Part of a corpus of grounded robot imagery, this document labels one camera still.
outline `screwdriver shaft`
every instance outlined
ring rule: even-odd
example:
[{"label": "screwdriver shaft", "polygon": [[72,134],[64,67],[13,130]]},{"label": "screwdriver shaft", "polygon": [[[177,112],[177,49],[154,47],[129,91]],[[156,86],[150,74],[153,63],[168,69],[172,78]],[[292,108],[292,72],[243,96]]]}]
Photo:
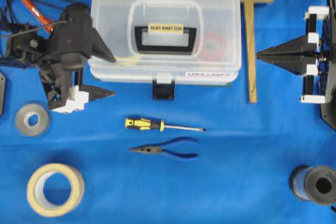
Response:
[{"label": "screwdriver shaft", "polygon": [[205,131],[204,128],[184,127],[184,126],[178,126],[178,125],[173,125],[173,124],[165,124],[164,127],[171,128],[171,129],[187,130],[187,131]]}]

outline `screw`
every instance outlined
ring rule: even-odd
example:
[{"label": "screw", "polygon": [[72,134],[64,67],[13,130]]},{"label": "screw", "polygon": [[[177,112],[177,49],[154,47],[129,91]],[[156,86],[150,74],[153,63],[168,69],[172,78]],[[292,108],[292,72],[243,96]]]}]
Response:
[{"label": "screw", "polygon": [[36,39],[32,39],[30,42],[29,42],[29,45],[32,47],[32,48],[37,48],[38,46],[38,41]]}]

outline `wooden mallet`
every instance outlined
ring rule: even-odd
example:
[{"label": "wooden mallet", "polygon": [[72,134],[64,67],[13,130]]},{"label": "wooden mallet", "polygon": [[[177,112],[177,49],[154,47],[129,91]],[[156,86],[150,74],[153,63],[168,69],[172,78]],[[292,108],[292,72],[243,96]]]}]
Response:
[{"label": "wooden mallet", "polygon": [[244,3],[246,27],[247,72],[249,102],[257,102],[256,55],[254,42],[254,3],[271,3],[273,0],[240,0]]}]

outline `spool of wire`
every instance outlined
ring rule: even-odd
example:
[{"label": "spool of wire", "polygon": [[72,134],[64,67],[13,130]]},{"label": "spool of wire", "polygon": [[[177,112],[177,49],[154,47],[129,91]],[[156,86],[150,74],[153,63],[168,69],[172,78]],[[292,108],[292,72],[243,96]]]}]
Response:
[{"label": "spool of wire", "polygon": [[299,166],[290,174],[289,187],[301,200],[333,205],[336,202],[336,171],[328,166]]}]

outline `screwdriver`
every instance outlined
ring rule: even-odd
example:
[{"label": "screwdriver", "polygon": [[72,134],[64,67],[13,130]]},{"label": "screwdriver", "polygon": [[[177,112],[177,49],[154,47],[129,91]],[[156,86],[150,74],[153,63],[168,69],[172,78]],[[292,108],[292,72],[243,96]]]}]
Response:
[{"label": "screwdriver", "polygon": [[204,128],[197,128],[197,127],[185,127],[173,124],[164,124],[163,120],[160,122],[151,121],[145,118],[126,118],[125,120],[125,127],[128,129],[136,129],[139,131],[143,130],[160,130],[163,131],[165,128],[171,129],[179,129],[179,130],[187,130],[187,131],[206,131]]},{"label": "screwdriver", "polygon": [[[51,20],[45,16],[37,9],[37,7],[32,3],[31,0],[22,0],[22,3],[28,8],[28,10],[35,16],[35,18],[40,21],[42,25],[48,25]],[[44,28],[48,33],[51,33],[54,26],[48,26]]]}]

